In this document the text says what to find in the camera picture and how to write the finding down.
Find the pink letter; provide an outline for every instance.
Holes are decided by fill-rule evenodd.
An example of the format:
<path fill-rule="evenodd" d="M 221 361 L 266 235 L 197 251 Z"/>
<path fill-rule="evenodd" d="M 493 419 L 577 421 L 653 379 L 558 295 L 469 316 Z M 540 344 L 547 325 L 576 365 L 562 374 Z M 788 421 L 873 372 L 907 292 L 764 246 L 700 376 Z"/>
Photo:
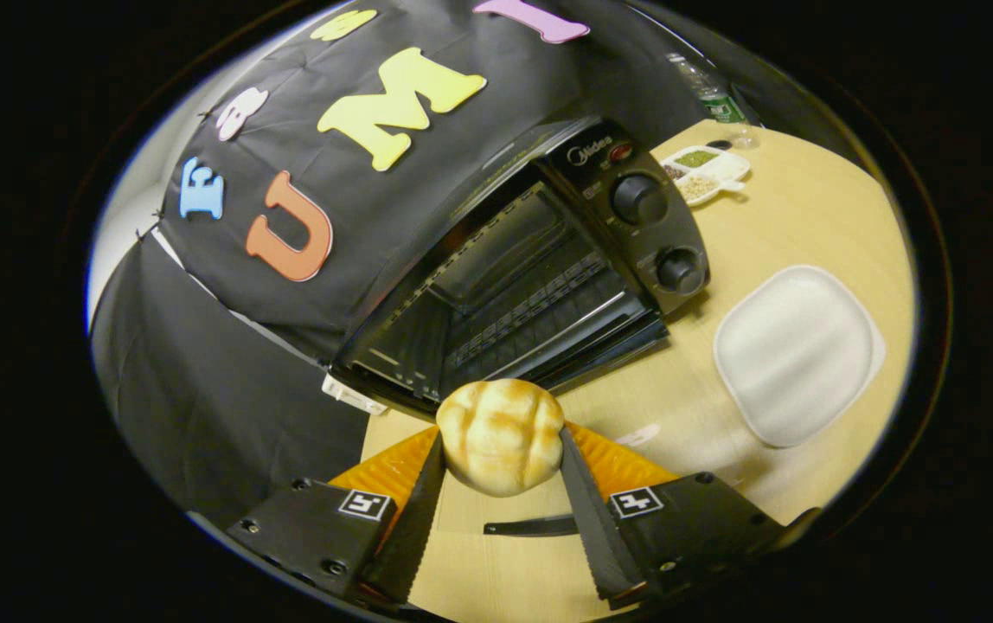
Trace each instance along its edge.
<path fill-rule="evenodd" d="M 489 0 L 473 8 L 474 13 L 497 13 L 539 31 L 547 43 L 565 43 L 579 36 L 588 35 L 588 27 L 583 23 L 567 22 L 562 17 L 547 13 L 522 0 Z"/>

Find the black cloth backdrop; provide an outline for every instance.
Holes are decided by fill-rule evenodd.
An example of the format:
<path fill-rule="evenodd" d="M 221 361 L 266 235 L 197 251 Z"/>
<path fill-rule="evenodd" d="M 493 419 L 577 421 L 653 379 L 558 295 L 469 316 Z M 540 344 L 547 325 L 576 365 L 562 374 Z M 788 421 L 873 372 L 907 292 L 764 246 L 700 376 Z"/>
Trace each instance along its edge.
<path fill-rule="evenodd" d="M 472 13 L 468 3 L 370 1 L 362 7 L 378 11 L 374 20 L 331 42 L 308 36 L 323 20 L 298 32 L 201 119 L 170 172 L 157 225 L 184 269 L 145 236 L 110 279 L 92 335 L 119 430 L 183 508 L 227 525 L 292 478 L 335 476 L 358 462 L 362 448 L 367 415 L 324 395 L 322 370 L 228 311 L 310 358 L 331 358 L 360 319 L 355 309 L 445 225 L 434 206 L 516 135 L 544 119 L 599 114 L 617 119 L 642 145 L 658 145 L 705 119 L 667 53 L 682 52 L 730 79 L 756 121 L 860 163 L 808 95 L 701 25 L 651 4 L 632 5 L 677 35 L 610 0 L 536 4 L 593 30 L 555 46 L 508 17 Z M 316 124 L 343 96 L 383 92 L 378 67 L 410 47 L 488 84 L 456 110 L 428 112 L 424 131 L 389 129 L 407 132 L 413 145 L 387 172 L 375 172 L 360 145 Z M 216 115 L 248 87 L 270 95 L 235 138 L 221 142 Z M 219 221 L 180 216 L 181 167 L 190 157 L 224 177 Z M 303 283 L 245 249 L 279 170 L 291 173 L 291 184 L 325 210 L 334 229 L 326 263 Z M 283 209 L 268 210 L 268 218 L 291 245 L 307 240 Z"/>

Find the black knob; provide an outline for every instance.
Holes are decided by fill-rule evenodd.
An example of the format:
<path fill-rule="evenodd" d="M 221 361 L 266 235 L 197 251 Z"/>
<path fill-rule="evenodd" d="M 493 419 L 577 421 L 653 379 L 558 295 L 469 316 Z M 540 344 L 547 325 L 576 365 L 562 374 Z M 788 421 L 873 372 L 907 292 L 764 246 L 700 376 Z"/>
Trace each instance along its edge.
<path fill-rule="evenodd" d="M 670 291 L 691 294 L 701 288 L 701 261 L 687 248 L 675 248 L 658 261 L 658 283 Z"/>
<path fill-rule="evenodd" d="M 628 175 L 616 184 L 612 193 L 612 210 L 631 225 L 650 225 L 666 216 L 669 202 L 662 185 L 648 175 Z"/>

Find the light wood tabletop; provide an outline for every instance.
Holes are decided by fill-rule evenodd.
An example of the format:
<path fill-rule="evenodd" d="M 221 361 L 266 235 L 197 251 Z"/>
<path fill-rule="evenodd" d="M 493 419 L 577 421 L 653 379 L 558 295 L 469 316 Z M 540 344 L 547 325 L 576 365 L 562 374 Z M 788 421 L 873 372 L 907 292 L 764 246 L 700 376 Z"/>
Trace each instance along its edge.
<path fill-rule="evenodd" d="M 669 324 L 670 345 L 566 394 L 569 421 L 617 439 L 651 425 L 636 451 L 685 474 L 718 474 L 781 524 L 826 505 L 868 461 L 900 399 L 915 336 L 911 254 L 899 217 L 869 174 L 790 135 L 753 129 L 759 145 L 733 150 L 751 170 L 737 193 L 695 206 L 713 279 Z M 725 138 L 703 121 L 651 153 L 662 159 Z M 767 279 L 798 264 L 836 276 L 867 308 L 884 363 L 832 426 L 793 448 L 754 437 L 715 367 L 723 317 Z M 389 410 L 370 418 L 362 460 L 431 426 Z M 453 620 L 589 620 L 614 613 L 597 600 L 578 536 L 485 536 L 485 522 L 569 512 L 562 476 L 512 498 L 490 498 L 446 474 L 410 602 Z"/>

